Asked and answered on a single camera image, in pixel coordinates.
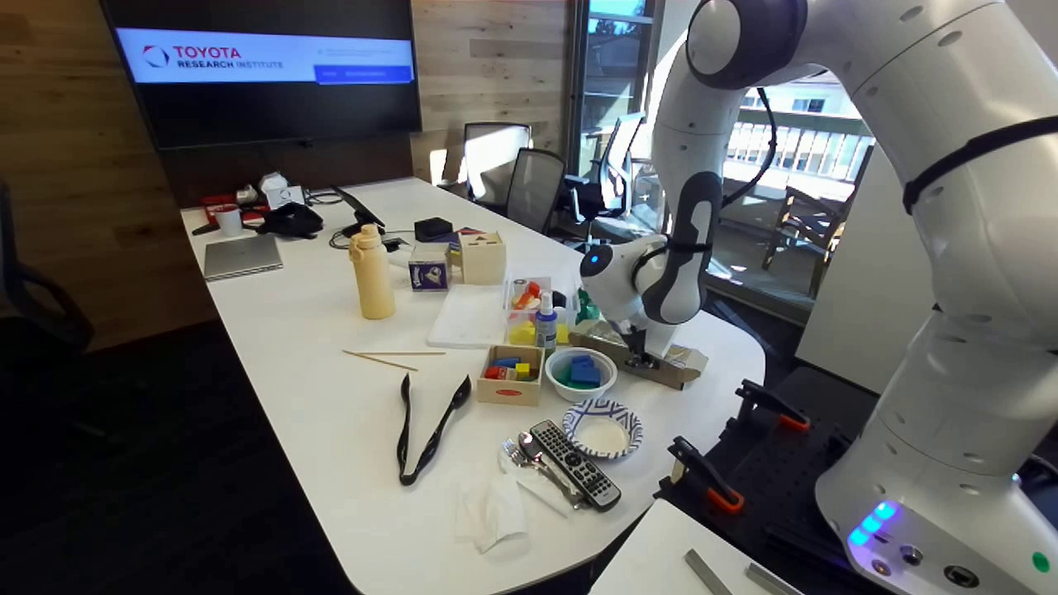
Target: white tissue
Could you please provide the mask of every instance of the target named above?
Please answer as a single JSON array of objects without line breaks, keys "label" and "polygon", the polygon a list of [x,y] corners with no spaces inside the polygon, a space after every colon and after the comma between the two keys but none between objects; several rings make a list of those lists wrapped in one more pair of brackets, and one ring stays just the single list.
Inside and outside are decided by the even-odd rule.
[{"label": "white tissue", "polygon": [[460,532],[472,539],[480,552],[495,549],[506,539],[526,536],[522,494],[512,478],[495,478],[483,494],[463,498]]},{"label": "white tissue", "polygon": [[500,471],[512,478],[528,495],[556,508],[560,517],[571,517],[576,506],[566,498],[566,494],[546,480],[535,467],[518,467],[510,459],[510,442],[500,449]]},{"label": "white tissue", "polygon": [[261,191],[272,213],[292,202],[292,184],[280,171],[264,176]]}]

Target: plastic bottle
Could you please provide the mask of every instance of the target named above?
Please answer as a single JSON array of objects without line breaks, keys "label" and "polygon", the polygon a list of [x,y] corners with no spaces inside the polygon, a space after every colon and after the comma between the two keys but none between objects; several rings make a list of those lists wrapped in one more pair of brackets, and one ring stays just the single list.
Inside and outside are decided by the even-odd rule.
[{"label": "plastic bottle", "polygon": [[350,237],[350,258],[358,273],[359,314],[367,322],[393,317],[398,310],[393,277],[391,277],[388,248],[383,248],[383,237],[378,234],[378,225],[364,225]]},{"label": "plastic bottle", "polygon": [[546,355],[556,351],[556,322],[560,322],[556,310],[535,310],[535,342]]}]

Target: blue screen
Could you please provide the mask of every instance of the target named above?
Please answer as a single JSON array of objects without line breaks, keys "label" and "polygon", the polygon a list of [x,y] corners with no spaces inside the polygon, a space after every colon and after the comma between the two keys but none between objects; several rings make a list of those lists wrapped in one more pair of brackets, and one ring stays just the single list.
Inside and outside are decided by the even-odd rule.
[{"label": "blue screen", "polygon": [[156,148],[421,130],[411,0],[105,0]]}]

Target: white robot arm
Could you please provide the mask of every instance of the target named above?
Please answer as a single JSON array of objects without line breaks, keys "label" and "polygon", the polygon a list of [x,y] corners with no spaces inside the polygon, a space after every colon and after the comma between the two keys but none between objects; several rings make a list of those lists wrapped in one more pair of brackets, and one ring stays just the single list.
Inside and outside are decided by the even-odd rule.
[{"label": "white robot arm", "polygon": [[701,307],[742,86],[821,65],[906,182],[935,314],[816,506],[888,593],[1058,593],[1016,478],[1058,421],[1058,78],[1003,0],[704,0],[655,123],[670,237],[589,253],[586,289],[662,359]]}]

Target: white wall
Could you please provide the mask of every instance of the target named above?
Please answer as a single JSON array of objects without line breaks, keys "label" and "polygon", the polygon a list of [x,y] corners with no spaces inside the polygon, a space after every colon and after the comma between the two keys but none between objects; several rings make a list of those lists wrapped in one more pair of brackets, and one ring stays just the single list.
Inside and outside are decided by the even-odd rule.
[{"label": "white wall", "polygon": [[[1058,63],[1058,0],[1007,4]],[[875,153],[795,349],[799,361],[870,391],[887,386],[906,342],[932,307],[925,253],[900,198],[896,171]]]}]

